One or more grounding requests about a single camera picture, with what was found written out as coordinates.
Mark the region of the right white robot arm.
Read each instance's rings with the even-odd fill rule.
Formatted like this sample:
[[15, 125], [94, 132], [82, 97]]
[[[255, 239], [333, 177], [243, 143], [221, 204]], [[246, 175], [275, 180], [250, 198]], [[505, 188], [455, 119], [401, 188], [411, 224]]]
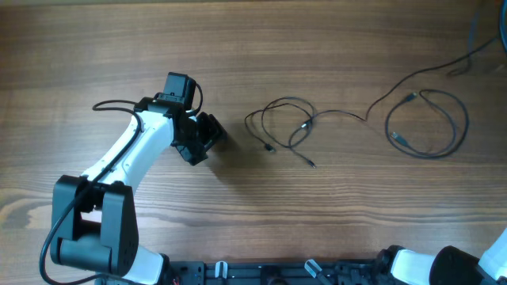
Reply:
[[375, 284], [505, 284], [506, 232], [479, 258], [454, 246], [446, 246], [432, 256], [393, 245], [377, 256], [372, 279]]

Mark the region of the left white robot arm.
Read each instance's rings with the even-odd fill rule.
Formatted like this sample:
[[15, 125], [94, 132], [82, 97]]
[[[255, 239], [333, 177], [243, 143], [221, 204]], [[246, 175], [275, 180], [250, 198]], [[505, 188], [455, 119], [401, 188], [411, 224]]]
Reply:
[[162, 92], [138, 102], [102, 101], [96, 112], [131, 114], [122, 136], [80, 176], [63, 175], [52, 195], [51, 229], [42, 245], [39, 270], [49, 284], [46, 259], [92, 271], [98, 284], [179, 284], [167, 255], [139, 243], [134, 195], [147, 171], [173, 147], [190, 165], [227, 133], [218, 120], [193, 106], [201, 86], [187, 74], [170, 72]]

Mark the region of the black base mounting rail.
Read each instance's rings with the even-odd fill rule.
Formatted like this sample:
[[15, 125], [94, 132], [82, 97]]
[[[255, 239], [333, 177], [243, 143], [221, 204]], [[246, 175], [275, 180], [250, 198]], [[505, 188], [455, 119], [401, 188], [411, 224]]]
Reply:
[[168, 284], [395, 284], [376, 273], [373, 260], [318, 262], [321, 271], [312, 275], [303, 262], [295, 263], [204, 263], [175, 261], [170, 264]]

